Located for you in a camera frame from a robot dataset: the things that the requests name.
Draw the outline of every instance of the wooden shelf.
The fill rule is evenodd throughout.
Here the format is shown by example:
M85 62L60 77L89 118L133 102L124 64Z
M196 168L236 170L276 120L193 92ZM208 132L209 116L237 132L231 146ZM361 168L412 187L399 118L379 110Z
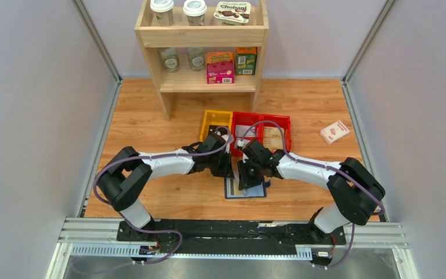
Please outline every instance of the wooden shelf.
M207 84L206 70L190 69L187 55L179 55L180 70L176 73L165 71L161 74L160 92L254 92L255 76L236 76L233 84Z
M166 47L261 47L268 29L263 13L252 7L244 26L218 26L208 7L205 26L189 26L182 7L174 7L174 25L160 27L149 7L139 14L135 32L146 48Z
M174 25L160 26L149 2L143 0L134 31L167 120L171 117L174 93L249 92L250 110L255 111L269 32L266 1L259 0L259 5L252 6L249 22L244 26L216 25L216 7L208 7L205 26L189 26L182 7L173 8ZM253 76L237 76L233 84L207 84L206 70L191 70L184 54L179 55L179 71L168 73L163 69L159 48L173 47L257 47L256 72Z

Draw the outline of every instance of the packaged item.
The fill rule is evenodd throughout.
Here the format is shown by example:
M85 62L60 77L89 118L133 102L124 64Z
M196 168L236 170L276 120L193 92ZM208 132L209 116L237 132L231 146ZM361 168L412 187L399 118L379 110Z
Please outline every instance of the packaged item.
M204 58L206 54L204 53L204 48L188 48L187 55L189 58L189 65L193 71L201 71L205 67Z
M180 69L177 48L160 48L163 67L169 73L175 73Z
M244 25L249 22L250 3L220 2L214 11L218 25Z
M243 134L247 129L250 128L250 126L247 125L236 125L235 126L235 136L236 137L243 137ZM255 138L256 137L256 128L250 129L250 131L245 135L246 138Z
M151 0L149 6L154 11L160 26L174 25L174 0Z
M332 144L349 133L350 130L343 124L343 122L336 121L322 129L319 134L328 144Z
M272 152L275 152L277 149L283 149L283 138L277 127L264 127L263 145Z
M237 76L253 76L256 73L257 48L237 48L235 58L235 74Z
M234 83L235 68L232 52L209 52L207 58L207 83Z
M189 26L204 26L204 14L206 14L207 6L203 0L186 0L183 10L189 21Z

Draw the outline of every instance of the chobani label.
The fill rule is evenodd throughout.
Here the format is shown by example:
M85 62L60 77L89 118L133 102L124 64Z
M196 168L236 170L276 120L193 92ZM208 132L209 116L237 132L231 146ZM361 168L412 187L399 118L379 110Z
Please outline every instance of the chobani label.
M248 2L220 2L214 17L222 20L222 25L245 24L249 22L251 5Z
M235 10L236 13L244 13L247 11L247 6L221 5L220 7L225 10Z

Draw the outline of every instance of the gray wall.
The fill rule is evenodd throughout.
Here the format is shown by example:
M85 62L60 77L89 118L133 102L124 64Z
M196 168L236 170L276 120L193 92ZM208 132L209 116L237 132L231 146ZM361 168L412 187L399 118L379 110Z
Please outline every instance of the gray wall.
M420 278L446 278L446 1L398 0L351 82Z
M0 0L0 278L43 278L114 81L71 1Z
M84 0L122 76L149 75L134 34L142 1ZM184 3L174 1L177 6ZM215 6L219 1L206 3ZM264 76L342 77L384 2L267 0L270 32Z

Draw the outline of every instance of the red basket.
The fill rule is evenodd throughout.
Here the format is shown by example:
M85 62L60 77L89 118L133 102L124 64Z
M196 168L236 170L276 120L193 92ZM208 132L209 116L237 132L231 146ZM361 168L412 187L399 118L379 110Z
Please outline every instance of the red basket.
M290 121L289 116L281 116L281 115L262 115L259 113L248 113L248 112L233 112L233 118L232 118L232 134L235 137L235 140L237 137L241 137L243 132L246 130L244 129L237 129L237 126L251 126L255 122L258 122L260 120L270 120L276 122L281 128L284 129L285 134L285 144L286 149L288 151L292 148L292 125ZM269 123L261 123L256 126L256 137L245 137L246 140L258 140L261 144L264 143L264 127L274 127L274 125ZM236 149L235 141L231 143L231 151L232 156L238 156L242 157L242 152L238 149Z

